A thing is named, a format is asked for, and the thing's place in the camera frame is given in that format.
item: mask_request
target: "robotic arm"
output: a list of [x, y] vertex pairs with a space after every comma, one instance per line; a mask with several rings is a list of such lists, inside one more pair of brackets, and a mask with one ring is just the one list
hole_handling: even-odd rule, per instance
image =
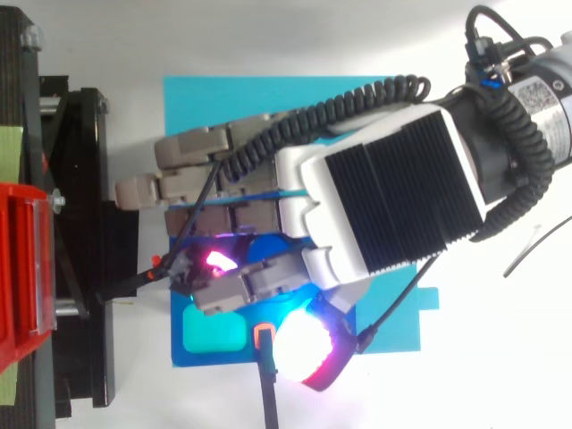
[[[512, 40], [479, 36], [481, 14]], [[117, 183], [117, 205], [194, 206], [171, 252], [102, 298], [170, 276], [174, 290], [214, 314], [313, 282], [323, 292], [308, 311], [338, 333], [348, 352], [335, 365], [343, 367], [389, 315], [357, 338], [342, 322], [375, 275], [425, 261], [391, 313], [451, 243], [486, 240], [509, 227], [572, 159], [572, 32], [552, 47], [544, 38], [522, 38], [477, 6], [466, 35], [467, 82], [443, 99], [425, 102], [428, 79], [398, 76], [308, 108], [158, 141], [162, 172]], [[350, 131], [331, 145], [308, 145]], [[276, 190], [289, 194], [246, 205], [233, 200]], [[203, 207], [208, 199], [223, 203]], [[293, 246], [245, 265], [198, 245], [181, 249], [190, 233], [241, 234], [247, 246], [253, 231], [280, 232]], [[314, 378], [308, 385], [318, 390], [332, 382]]]

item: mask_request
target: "led light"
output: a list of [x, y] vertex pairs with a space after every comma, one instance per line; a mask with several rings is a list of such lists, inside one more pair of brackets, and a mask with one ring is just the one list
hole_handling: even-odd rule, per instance
[[215, 251], [208, 254], [208, 257], [206, 257], [206, 263], [211, 266], [218, 267], [223, 271], [230, 271], [239, 267], [232, 259]]
[[279, 374], [302, 382], [312, 375], [332, 353], [330, 333], [324, 324], [305, 309], [288, 314], [273, 344], [273, 357]]

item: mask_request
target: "black heat sink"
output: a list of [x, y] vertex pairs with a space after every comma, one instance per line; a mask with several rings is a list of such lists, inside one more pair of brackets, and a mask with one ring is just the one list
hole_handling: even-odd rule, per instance
[[440, 112], [325, 159], [370, 273], [477, 231], [477, 209]]

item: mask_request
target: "white table surface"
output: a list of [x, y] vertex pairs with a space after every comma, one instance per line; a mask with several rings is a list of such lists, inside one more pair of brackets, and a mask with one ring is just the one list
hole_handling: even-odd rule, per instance
[[[46, 35], [43, 74], [70, 75], [110, 100], [111, 179], [156, 169], [164, 75], [425, 74], [435, 97], [462, 83], [472, 0], [20, 0]], [[499, 11], [527, 36], [559, 42], [565, 3], [511, 1]], [[491, 29], [483, 23], [484, 29]], [[491, 33], [499, 35], [498, 30]], [[565, 229], [506, 281], [533, 225], [572, 213], [572, 172], [558, 174], [523, 222], [481, 245], [462, 243], [422, 286], [441, 309], [421, 315], [419, 353], [355, 357], [331, 389], [280, 379], [283, 428], [570, 428], [572, 326]], [[139, 269], [167, 250], [163, 214], [141, 214]], [[117, 396], [72, 403], [59, 429], [264, 427], [255, 365], [173, 368], [164, 284], [114, 304]]]

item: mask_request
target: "red plastic bin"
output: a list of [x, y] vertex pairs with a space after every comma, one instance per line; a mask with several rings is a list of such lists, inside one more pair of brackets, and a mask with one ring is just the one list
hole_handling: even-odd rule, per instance
[[45, 192], [0, 183], [0, 373], [55, 328], [52, 228]]

